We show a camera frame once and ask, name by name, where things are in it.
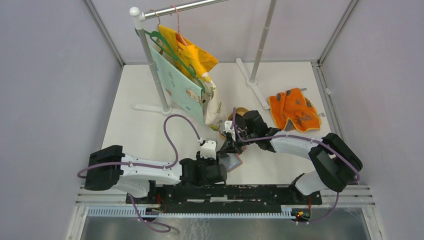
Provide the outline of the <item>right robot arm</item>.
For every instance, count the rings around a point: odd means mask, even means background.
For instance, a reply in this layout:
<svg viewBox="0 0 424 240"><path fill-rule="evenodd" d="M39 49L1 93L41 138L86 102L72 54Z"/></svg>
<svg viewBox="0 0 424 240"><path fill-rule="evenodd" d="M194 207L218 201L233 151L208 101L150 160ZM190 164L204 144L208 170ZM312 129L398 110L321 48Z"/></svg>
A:
<svg viewBox="0 0 424 240"><path fill-rule="evenodd" d="M363 163L335 133L324 137L293 135L269 127L257 110L250 110L220 124L225 141L221 154L242 154L243 148L256 144L261 150L290 154L311 161L314 170L303 173L291 183L289 199L302 204L314 192L329 189L341 193L347 185L358 183Z"/></svg>

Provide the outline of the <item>yellow oval tray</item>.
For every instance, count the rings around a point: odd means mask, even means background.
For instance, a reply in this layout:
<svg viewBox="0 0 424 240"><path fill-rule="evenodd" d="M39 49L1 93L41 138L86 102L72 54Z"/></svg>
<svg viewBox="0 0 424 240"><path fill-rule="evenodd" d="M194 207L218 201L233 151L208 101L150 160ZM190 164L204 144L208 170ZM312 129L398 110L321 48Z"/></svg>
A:
<svg viewBox="0 0 424 240"><path fill-rule="evenodd" d="M247 113L249 110L244 107L237 107L235 110L235 115L240 115L241 117L244 116L245 113ZM233 112L230 113L229 117L227 118L229 121L233 119Z"/></svg>

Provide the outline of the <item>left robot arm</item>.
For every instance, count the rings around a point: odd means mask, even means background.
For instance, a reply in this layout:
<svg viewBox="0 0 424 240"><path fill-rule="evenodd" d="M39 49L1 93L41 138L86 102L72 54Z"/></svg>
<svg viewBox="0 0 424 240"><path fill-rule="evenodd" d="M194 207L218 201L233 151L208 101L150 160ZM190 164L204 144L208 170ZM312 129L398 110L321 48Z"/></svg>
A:
<svg viewBox="0 0 424 240"><path fill-rule="evenodd" d="M227 171L213 158L184 158L176 164L148 160L123 153L121 145L112 145L89 156L84 189L88 191L119 190L153 203L157 190L153 184L211 186L225 183Z"/></svg>

